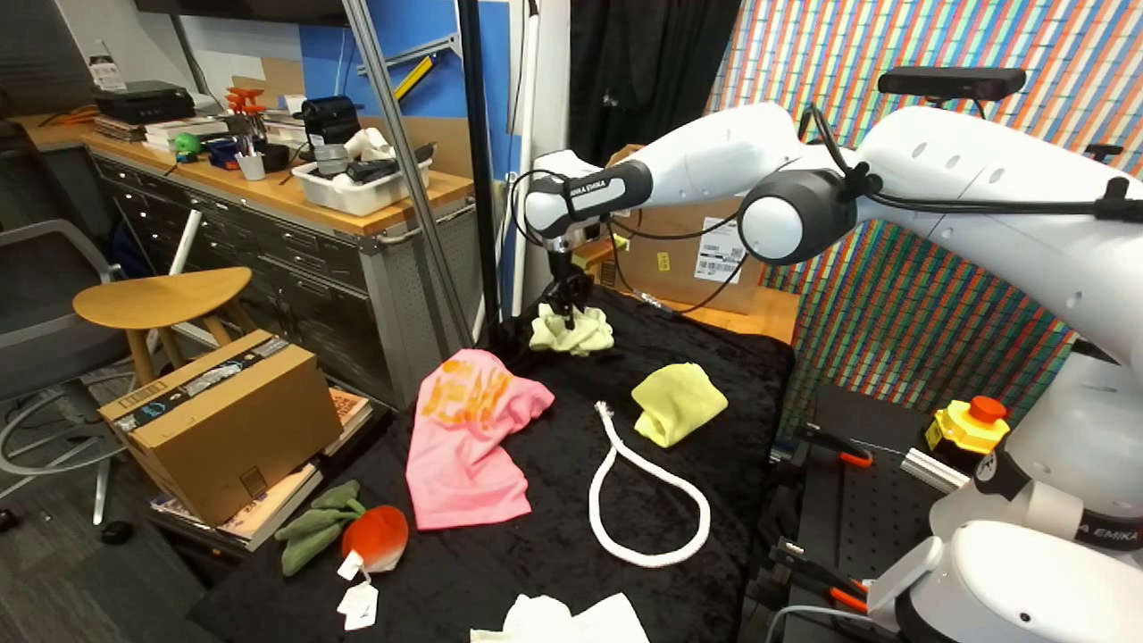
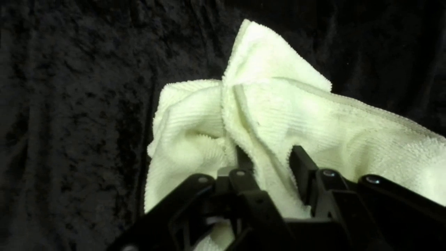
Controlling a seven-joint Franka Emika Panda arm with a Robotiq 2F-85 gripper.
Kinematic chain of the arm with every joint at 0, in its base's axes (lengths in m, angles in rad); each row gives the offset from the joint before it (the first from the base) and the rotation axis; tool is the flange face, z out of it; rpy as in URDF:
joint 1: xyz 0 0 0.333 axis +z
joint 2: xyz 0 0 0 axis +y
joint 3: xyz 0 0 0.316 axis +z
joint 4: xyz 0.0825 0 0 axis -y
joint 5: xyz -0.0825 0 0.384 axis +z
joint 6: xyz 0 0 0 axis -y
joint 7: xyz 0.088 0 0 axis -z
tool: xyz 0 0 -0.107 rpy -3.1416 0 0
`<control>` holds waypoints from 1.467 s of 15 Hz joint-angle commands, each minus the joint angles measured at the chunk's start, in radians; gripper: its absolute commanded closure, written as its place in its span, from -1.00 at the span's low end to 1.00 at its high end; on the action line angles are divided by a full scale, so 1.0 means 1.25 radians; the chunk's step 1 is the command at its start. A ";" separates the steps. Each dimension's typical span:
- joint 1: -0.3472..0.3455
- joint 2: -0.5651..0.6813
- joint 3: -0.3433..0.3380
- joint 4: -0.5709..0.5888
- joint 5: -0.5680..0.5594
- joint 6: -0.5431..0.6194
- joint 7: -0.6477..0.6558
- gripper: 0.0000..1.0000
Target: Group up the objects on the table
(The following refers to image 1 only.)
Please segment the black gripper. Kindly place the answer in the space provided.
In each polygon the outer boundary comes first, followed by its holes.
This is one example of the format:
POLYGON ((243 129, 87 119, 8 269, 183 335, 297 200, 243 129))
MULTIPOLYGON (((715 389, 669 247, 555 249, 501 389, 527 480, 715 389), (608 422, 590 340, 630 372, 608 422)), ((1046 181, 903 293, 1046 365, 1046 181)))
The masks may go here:
POLYGON ((551 249, 555 297, 551 306, 565 328, 575 325, 575 313, 587 306, 594 293, 594 278, 575 265, 571 252, 551 249))

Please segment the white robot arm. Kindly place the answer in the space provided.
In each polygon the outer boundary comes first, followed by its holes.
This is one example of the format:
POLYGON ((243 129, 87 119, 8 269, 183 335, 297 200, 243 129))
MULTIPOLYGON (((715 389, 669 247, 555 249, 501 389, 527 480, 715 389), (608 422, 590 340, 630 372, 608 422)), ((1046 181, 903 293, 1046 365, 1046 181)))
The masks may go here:
POLYGON ((518 216, 557 247, 615 212, 720 197, 756 260, 795 265, 888 221, 1088 344, 974 480, 937 499, 933 532, 871 577, 866 621, 903 643, 1143 643, 1143 181, 938 106, 900 106, 843 151, 745 104, 609 169, 551 154, 518 216))

